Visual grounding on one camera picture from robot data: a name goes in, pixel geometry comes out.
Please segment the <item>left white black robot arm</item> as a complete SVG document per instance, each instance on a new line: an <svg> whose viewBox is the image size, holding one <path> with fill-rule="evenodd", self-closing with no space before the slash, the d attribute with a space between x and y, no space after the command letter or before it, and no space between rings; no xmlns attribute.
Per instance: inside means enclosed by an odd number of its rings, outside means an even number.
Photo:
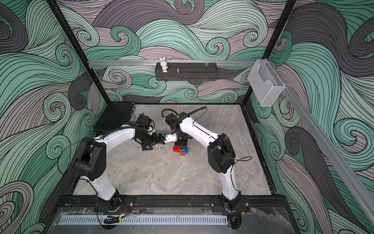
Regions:
<svg viewBox="0 0 374 234"><path fill-rule="evenodd" d="M127 122L95 138L84 138L74 154L73 169L91 185L100 203L109 212L120 208L118 190L106 175L108 153L128 140L141 145L143 151L152 150L154 145L165 144L165 136L155 132L155 123L141 114L135 122Z"/></svg>

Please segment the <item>red long lego brick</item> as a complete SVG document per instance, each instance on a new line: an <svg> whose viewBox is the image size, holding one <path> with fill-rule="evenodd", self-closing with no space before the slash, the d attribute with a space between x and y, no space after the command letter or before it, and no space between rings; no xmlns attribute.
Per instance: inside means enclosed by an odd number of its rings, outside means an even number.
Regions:
<svg viewBox="0 0 374 234"><path fill-rule="evenodd" d="M173 152L176 152L176 153L183 153L182 150L180 150L178 147L173 147Z"/></svg>

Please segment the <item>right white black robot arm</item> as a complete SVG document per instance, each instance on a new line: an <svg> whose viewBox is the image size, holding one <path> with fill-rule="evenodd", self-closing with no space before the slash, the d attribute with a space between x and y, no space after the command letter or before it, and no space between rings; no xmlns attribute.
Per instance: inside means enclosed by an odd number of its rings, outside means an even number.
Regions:
<svg viewBox="0 0 374 234"><path fill-rule="evenodd" d="M207 150L207 159L211 168L218 173L222 186L223 206L228 212L237 211L241 199L241 191L237 188L234 166L238 162L252 160L251 156L236 159L234 148L229 136L225 133L216 134L201 126L191 115L199 111L207 111L203 106L190 113L178 113L173 109L165 108L161 116L174 132L176 143L180 149L187 147L188 139L198 141Z"/></svg>

